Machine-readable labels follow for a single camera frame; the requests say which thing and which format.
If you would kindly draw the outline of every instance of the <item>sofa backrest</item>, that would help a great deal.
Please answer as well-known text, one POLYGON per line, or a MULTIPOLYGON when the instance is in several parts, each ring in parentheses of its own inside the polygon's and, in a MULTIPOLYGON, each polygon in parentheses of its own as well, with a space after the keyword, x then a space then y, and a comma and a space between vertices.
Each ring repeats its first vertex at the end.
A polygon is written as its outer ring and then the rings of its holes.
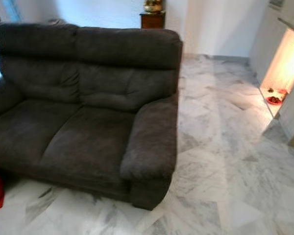
POLYGON ((76 49, 84 104, 135 112, 176 91, 181 42, 172 31, 83 27, 76 49))
POLYGON ((78 102, 74 25, 0 23, 0 71, 29 98, 78 102))
POLYGON ((0 23, 0 70, 27 97, 135 112, 176 92, 170 30, 0 23))

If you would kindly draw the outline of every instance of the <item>wooden cabinet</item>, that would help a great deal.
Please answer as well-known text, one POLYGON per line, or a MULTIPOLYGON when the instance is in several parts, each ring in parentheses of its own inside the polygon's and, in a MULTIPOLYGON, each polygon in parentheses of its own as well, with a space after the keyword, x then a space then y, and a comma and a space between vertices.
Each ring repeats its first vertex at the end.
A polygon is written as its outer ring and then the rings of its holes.
POLYGON ((166 13, 146 13, 143 12, 141 15, 142 28, 164 28, 166 13))

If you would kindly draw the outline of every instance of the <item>fabric sofa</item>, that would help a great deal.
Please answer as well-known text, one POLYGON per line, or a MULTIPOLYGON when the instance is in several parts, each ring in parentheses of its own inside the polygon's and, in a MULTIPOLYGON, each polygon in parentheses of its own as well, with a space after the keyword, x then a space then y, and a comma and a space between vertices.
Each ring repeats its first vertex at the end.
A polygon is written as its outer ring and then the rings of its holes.
POLYGON ((170 30, 0 23, 0 169, 152 210, 176 162, 170 30))

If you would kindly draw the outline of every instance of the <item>loveseat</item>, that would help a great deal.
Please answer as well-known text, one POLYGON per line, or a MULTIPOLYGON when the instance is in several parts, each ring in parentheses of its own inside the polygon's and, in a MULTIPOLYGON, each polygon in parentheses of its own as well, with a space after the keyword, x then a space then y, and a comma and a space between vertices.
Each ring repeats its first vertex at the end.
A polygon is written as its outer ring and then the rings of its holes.
POLYGON ((0 23, 0 169, 152 210, 176 162, 170 30, 0 23))

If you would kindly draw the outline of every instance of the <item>decorative bowl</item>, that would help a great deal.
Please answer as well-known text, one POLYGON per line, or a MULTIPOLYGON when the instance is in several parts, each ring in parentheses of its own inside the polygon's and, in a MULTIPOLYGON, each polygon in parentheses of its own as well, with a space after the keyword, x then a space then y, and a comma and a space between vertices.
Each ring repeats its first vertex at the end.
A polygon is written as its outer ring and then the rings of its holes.
POLYGON ((161 5, 157 5, 157 6, 148 6, 145 5, 144 9, 146 12, 148 13, 158 13, 162 11, 162 6, 161 5))
POLYGON ((272 102, 271 101, 271 97, 267 97, 267 102, 269 103, 269 104, 272 104, 272 105, 280 105, 280 104, 282 104, 282 101, 281 100, 279 100, 277 103, 274 103, 274 102, 272 102))

